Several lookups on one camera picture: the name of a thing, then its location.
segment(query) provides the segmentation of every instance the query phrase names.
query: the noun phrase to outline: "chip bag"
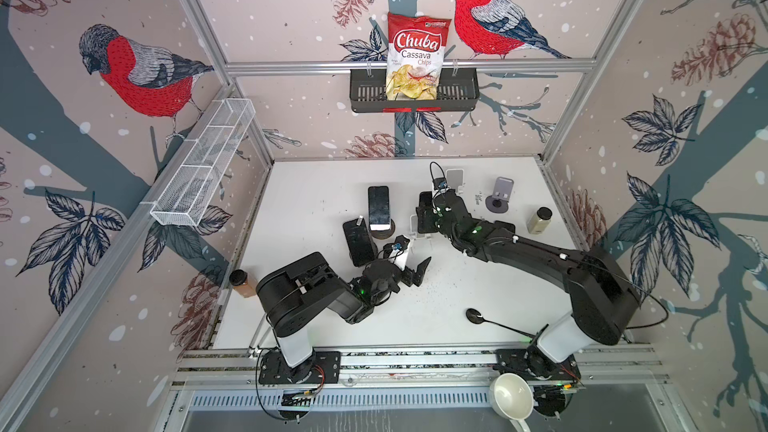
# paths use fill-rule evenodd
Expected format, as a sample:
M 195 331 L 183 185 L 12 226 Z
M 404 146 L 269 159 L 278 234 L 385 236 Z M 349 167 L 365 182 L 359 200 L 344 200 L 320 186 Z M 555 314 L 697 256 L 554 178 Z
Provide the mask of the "chip bag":
M 389 14 L 388 100 L 434 100 L 450 19 Z

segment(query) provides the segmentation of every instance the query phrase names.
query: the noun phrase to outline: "black spoon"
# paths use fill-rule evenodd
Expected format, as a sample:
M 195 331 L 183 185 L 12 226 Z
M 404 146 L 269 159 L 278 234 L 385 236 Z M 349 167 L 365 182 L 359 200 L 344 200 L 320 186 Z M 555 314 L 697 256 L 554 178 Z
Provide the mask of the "black spoon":
M 507 327 L 506 325 L 501 325 L 498 322 L 489 321 L 486 318 L 484 318 L 482 316 L 482 314 L 477 311 L 477 309 L 474 309 L 474 308 L 468 308 L 467 312 L 466 312 L 466 315 L 467 315 L 467 320 L 469 320 L 473 324 L 482 324 L 483 322 L 488 322 L 489 324 L 494 324 L 494 325 L 497 325 L 499 327 L 503 327 L 505 329 L 508 329 L 510 331 L 517 332 L 518 334 L 524 335 L 525 337 L 529 337 L 529 338 L 533 338 L 534 337 L 532 334 L 529 334 L 528 332 L 519 331 L 516 328 Z

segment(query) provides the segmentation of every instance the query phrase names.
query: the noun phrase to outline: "white table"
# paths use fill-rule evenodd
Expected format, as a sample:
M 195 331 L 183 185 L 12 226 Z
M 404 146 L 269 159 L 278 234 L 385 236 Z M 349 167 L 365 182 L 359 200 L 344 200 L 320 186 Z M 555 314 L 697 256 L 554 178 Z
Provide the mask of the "white table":
M 394 237 L 410 233 L 410 216 L 418 194 L 431 190 L 429 158 L 278 162 L 270 175 L 240 267 L 255 281 L 319 251 L 344 280 L 360 275 L 352 265 L 342 223 L 357 216 L 368 219 L 368 187 L 388 186 L 395 234 L 377 241 L 379 250 Z M 554 204 L 533 158 L 441 158 L 444 170 L 463 168 L 462 197 L 467 210 L 490 222 L 502 220 L 517 233 L 550 245 L 573 248 L 562 216 Z M 485 197 L 499 176 L 514 180 L 509 211 L 491 213 Z M 539 207 L 552 210 L 552 223 L 541 235 L 531 236 L 525 223 Z M 359 324 L 349 325 L 325 310 L 309 327 L 318 347 L 406 344 L 496 344 L 520 341 L 514 332 L 492 324 L 467 321 L 467 308 L 476 308 L 495 322 L 535 333 L 571 308 L 560 288 L 504 264 L 470 258 L 440 234 L 415 241 L 415 264 L 432 256 L 421 287 L 401 284 L 386 304 Z M 232 293 L 214 348 L 247 348 L 264 310 L 258 297 L 244 299 Z

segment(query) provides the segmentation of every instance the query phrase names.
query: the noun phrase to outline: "white wire basket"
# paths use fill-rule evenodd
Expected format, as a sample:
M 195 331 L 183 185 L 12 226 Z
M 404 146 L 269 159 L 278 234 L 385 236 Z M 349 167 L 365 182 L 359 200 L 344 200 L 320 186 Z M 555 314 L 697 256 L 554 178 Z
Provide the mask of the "white wire basket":
M 254 119 L 248 99 L 225 99 L 195 139 L 150 214 L 161 225 L 197 226 Z

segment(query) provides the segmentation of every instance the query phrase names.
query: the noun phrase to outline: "black plastic basket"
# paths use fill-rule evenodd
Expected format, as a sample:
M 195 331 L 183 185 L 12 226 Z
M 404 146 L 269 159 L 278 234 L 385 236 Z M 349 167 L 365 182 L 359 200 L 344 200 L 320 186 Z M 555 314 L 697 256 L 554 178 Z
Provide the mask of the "black plastic basket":
M 357 113 L 370 112 L 466 112 L 475 110 L 480 98 L 476 69 L 444 67 L 435 100 L 387 100 L 386 70 L 352 70 L 350 101 Z

